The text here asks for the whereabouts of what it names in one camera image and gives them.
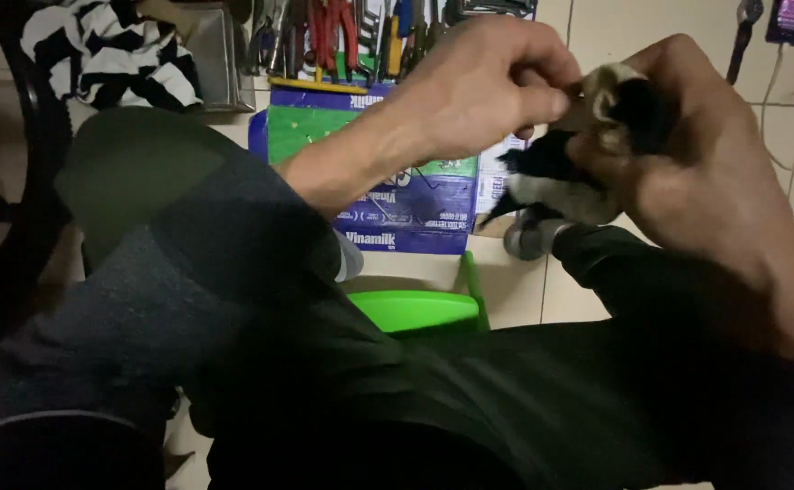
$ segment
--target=sneaker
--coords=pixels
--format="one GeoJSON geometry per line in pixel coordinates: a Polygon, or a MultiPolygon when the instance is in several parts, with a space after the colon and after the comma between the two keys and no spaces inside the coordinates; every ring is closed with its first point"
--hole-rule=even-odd
{"type": "Polygon", "coordinates": [[[573,224],[559,218],[537,220],[532,210],[524,209],[503,235],[503,247],[512,257],[534,261],[550,254],[557,234],[573,224]]]}

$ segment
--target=striped cloth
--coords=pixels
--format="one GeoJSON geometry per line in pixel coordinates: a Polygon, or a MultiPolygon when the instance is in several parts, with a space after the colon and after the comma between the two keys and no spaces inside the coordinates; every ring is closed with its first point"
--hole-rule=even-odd
{"type": "Polygon", "coordinates": [[[202,102],[191,53],[172,24],[143,20],[130,0],[75,0],[38,10],[21,49],[49,72],[61,100],[98,110],[155,106],[181,112],[202,102]]]}

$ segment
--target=green plastic stool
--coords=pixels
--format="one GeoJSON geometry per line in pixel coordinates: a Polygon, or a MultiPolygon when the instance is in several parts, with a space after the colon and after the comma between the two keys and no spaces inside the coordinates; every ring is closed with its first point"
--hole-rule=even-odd
{"type": "Polygon", "coordinates": [[[491,328],[481,295],[478,268],[470,251],[460,257],[469,295],[436,291],[372,291],[348,295],[352,303],[384,333],[411,338],[491,328]]]}

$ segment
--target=dark green pants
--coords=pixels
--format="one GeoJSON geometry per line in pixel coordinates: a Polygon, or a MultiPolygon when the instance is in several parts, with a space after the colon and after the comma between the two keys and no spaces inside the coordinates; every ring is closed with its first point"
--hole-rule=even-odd
{"type": "MultiPolygon", "coordinates": [[[[123,234],[235,151],[193,119],[144,127],[138,115],[119,110],[89,121],[56,181],[95,267],[123,234]]],[[[569,228],[554,253],[613,318],[396,341],[332,281],[300,272],[305,279],[268,305],[273,328],[213,360],[190,390],[205,407],[201,426],[216,438],[213,452],[271,451],[255,446],[279,434],[285,444],[296,433],[289,427],[394,422],[471,440],[530,488],[704,480],[696,420],[707,403],[710,341],[694,313],[696,264],[615,227],[569,228]]],[[[194,412],[192,420],[198,426],[194,412]]],[[[213,486],[252,461],[261,460],[223,455],[213,464],[210,454],[213,486]]]]}

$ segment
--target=white cable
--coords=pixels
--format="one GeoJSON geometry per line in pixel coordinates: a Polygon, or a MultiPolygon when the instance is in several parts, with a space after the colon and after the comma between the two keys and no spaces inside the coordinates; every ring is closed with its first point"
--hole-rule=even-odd
{"type": "Polygon", "coordinates": [[[772,162],[775,162],[775,165],[779,166],[784,170],[788,170],[790,172],[794,172],[794,157],[793,157],[793,166],[787,167],[781,161],[775,157],[772,153],[772,150],[769,149],[769,146],[766,145],[766,106],[769,104],[769,97],[772,94],[772,89],[775,88],[775,83],[777,82],[778,74],[781,73],[781,65],[783,64],[783,50],[784,45],[778,45],[778,55],[777,60],[775,61],[775,68],[772,71],[772,78],[769,80],[769,88],[766,89],[766,96],[762,98],[762,106],[760,108],[760,135],[762,137],[762,144],[766,147],[766,151],[769,152],[769,157],[771,157],[772,162]]]}

